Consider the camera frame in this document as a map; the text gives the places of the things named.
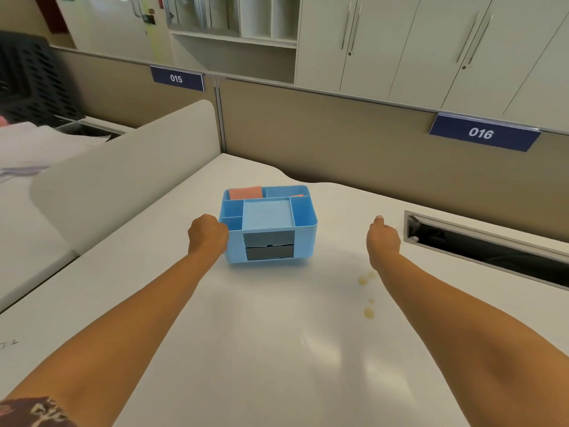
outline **person's left hand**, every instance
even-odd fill
[[[188,254],[200,251],[212,254],[217,260],[227,250],[229,229],[215,217],[204,214],[192,222],[188,236]]]

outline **floral sleeve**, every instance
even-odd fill
[[[77,427],[49,397],[0,401],[0,427]]]

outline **desk number plate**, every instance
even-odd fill
[[[174,85],[175,87],[188,88],[190,90],[205,91],[204,76],[200,73],[189,71],[177,71],[164,67],[151,66],[152,78],[159,84]]]
[[[429,134],[509,150],[527,151],[541,135],[541,131],[537,128],[480,118],[438,114]]]

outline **perforated black plastic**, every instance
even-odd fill
[[[58,127],[85,117],[45,38],[0,31],[0,115]]]

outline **dark red curtain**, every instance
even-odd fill
[[[36,0],[36,4],[46,20],[49,31],[53,34],[69,33],[56,0]]]

